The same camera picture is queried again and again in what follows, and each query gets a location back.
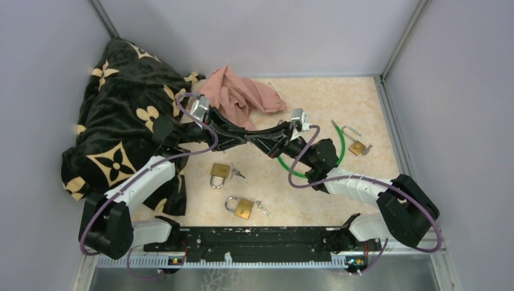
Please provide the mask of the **black floral blanket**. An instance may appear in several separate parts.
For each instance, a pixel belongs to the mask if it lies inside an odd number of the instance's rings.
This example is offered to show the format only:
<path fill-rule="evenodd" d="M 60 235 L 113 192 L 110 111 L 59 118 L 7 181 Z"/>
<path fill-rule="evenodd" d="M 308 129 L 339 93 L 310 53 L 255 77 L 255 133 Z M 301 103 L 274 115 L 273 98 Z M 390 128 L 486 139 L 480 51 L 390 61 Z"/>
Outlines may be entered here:
<path fill-rule="evenodd" d="M 62 153 L 61 179 L 75 200 L 104 193 L 134 175 L 157 150 L 153 125 L 182 118 L 185 96 L 203 75 L 172 66 L 125 39 L 105 47 L 85 88 L 75 145 Z"/>

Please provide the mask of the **black padlock with keys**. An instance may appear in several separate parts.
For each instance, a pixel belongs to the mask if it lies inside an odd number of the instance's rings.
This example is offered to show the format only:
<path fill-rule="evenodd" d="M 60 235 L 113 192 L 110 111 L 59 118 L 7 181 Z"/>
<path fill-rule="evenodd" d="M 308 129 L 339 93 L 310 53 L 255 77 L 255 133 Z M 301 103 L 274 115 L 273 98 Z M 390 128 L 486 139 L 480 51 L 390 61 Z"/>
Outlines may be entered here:
<path fill-rule="evenodd" d="M 258 135 L 245 135 L 245 139 L 252 144 L 257 144 L 259 142 Z"/>

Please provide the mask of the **aluminium frame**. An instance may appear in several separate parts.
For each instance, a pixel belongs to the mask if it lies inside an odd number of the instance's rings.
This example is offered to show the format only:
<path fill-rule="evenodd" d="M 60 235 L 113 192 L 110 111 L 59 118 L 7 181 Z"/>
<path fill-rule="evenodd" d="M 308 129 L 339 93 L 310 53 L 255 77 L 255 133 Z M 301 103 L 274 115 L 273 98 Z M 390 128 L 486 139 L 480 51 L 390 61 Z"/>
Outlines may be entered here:
<path fill-rule="evenodd" d="M 86 1 L 92 7 L 92 10 L 95 12 L 100 22 L 103 24 L 104 28 L 106 28 L 107 33 L 114 37 L 119 36 L 118 32 L 115 32 L 115 26 L 110 20 L 104 6 L 101 1 Z M 379 100 L 381 102 L 382 111 L 384 112 L 384 116 L 386 117 L 387 128 L 389 131 L 390 138 L 392 140 L 393 149 L 395 152 L 395 158 L 398 163 L 398 167 L 401 172 L 405 174 L 410 174 L 412 176 L 415 175 L 415 171 L 413 168 L 412 159 L 410 156 L 410 152 L 406 146 L 405 139 L 403 137 L 402 129 L 399 124 L 398 114 L 396 112 L 395 106 L 392 101 L 392 95 L 389 90 L 388 81 L 393 75 L 394 69 L 398 65 L 403 53 L 405 52 L 408 43 L 410 42 L 412 36 L 415 33 L 415 30 L 418 28 L 419 22 L 422 17 L 425 15 L 427 9 L 430 7 L 433 1 L 418 1 L 418 4 L 415 8 L 415 11 L 410 18 L 406 29 L 404 30 L 401 39 L 398 41 L 387 65 L 384 69 L 384 73 L 380 76 L 374 77 L 375 86 L 378 92 Z M 454 285 L 454 274 L 453 267 L 451 266 L 451 260 L 449 259 L 446 245 L 444 242 L 442 230 L 440 226 L 436 228 L 436 230 L 431 230 L 429 234 L 440 235 L 442 249 L 435 253 L 425 253 L 426 255 L 430 255 L 430 259 L 432 262 L 432 268 L 435 274 L 435 280 L 438 285 L 438 290 L 459 290 L 459 283 L 457 282 Z M 86 270 L 79 270 L 77 272 L 73 290 L 86 290 L 85 285 L 90 285 L 93 278 L 93 270 L 88 270 L 91 275 L 88 275 L 86 279 Z"/>

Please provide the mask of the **pink cloth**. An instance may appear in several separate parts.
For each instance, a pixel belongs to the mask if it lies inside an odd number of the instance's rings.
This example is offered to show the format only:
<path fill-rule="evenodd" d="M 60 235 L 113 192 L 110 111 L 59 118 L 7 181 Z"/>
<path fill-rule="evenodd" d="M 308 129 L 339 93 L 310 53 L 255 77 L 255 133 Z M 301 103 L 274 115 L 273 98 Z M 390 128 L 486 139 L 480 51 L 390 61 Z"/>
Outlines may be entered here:
<path fill-rule="evenodd" d="M 271 114 L 287 110 L 280 94 L 271 86 L 238 76 L 229 66 L 216 69 L 199 86 L 198 93 L 205 95 L 230 122 L 247 130 L 255 130 L 252 111 Z"/>

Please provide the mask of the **brass padlock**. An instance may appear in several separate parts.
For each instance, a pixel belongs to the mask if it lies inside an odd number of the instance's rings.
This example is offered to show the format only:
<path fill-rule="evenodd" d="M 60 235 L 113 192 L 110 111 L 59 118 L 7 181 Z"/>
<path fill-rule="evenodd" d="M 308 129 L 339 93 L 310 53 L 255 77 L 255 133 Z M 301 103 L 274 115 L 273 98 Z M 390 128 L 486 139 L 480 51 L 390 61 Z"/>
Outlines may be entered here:
<path fill-rule="evenodd" d="M 351 134 L 347 133 L 347 130 L 351 130 L 358 137 L 361 137 L 362 134 L 349 125 L 344 125 L 341 128 L 343 135 L 348 137 L 352 142 L 352 144 L 348 147 L 348 149 L 356 156 L 367 155 L 369 153 L 369 151 L 372 149 L 373 145 L 372 144 L 365 145 L 360 140 L 354 138 Z"/>
<path fill-rule="evenodd" d="M 255 198 L 228 197 L 225 200 L 224 207 L 226 211 L 235 216 L 249 220 L 254 209 L 261 211 L 266 217 L 270 216 L 270 212 L 264 203 Z"/>
<path fill-rule="evenodd" d="M 226 181 L 234 176 L 246 179 L 246 177 L 233 165 L 214 163 L 210 171 L 210 186 L 213 189 L 221 189 Z"/>

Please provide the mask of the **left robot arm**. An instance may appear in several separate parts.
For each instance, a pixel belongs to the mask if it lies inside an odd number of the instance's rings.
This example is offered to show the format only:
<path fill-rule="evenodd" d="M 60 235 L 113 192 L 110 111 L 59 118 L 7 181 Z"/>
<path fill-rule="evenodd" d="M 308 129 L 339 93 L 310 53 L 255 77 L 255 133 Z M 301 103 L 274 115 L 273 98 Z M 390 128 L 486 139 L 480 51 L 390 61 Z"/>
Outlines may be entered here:
<path fill-rule="evenodd" d="M 86 199 L 79 231 L 79 246 L 84 255 L 103 254 L 120 259 L 135 247 L 156 245 L 173 251 L 181 245 L 179 224 L 171 219 L 157 216 L 132 221 L 135 210 L 177 176 L 177 163 L 194 154 L 176 146 L 205 142 L 206 152 L 222 151 L 247 143 L 252 135 L 223 118 L 214 107 L 202 115 L 184 114 L 192 121 L 182 124 L 169 116 L 158 117 L 153 125 L 153 139 L 161 146 L 157 154 L 119 186 Z"/>

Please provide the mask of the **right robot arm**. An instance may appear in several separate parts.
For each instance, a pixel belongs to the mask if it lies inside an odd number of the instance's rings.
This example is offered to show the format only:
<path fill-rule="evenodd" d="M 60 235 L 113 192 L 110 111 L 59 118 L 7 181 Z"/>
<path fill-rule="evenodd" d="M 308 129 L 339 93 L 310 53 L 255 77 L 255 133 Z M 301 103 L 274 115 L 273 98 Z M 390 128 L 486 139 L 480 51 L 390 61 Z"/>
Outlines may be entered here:
<path fill-rule="evenodd" d="M 436 223 L 439 210 L 411 176 L 379 179 L 346 170 L 337 165 L 333 141 L 317 138 L 321 131 L 318 125 L 311 125 L 311 129 L 315 133 L 309 141 L 295 136 L 295 127 L 289 122 L 248 132 L 245 138 L 259 148 L 270 146 L 271 158 L 281 154 L 293 158 L 288 174 L 292 187 L 347 195 L 379 210 L 350 221 L 348 229 L 341 233 L 347 249 L 356 250 L 372 238 L 394 238 L 424 253 L 440 249 L 442 235 Z"/>

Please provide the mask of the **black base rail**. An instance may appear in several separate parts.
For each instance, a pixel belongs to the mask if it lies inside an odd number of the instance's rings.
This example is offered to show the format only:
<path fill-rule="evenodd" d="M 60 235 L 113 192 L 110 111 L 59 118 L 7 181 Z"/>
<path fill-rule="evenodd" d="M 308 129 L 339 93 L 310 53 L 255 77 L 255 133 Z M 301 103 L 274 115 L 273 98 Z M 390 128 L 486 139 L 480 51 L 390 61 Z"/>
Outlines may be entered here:
<path fill-rule="evenodd" d="M 218 263 L 227 253 L 236 263 L 316 263 L 365 247 L 342 227 L 182 227 L 143 249 L 186 252 L 188 263 Z"/>

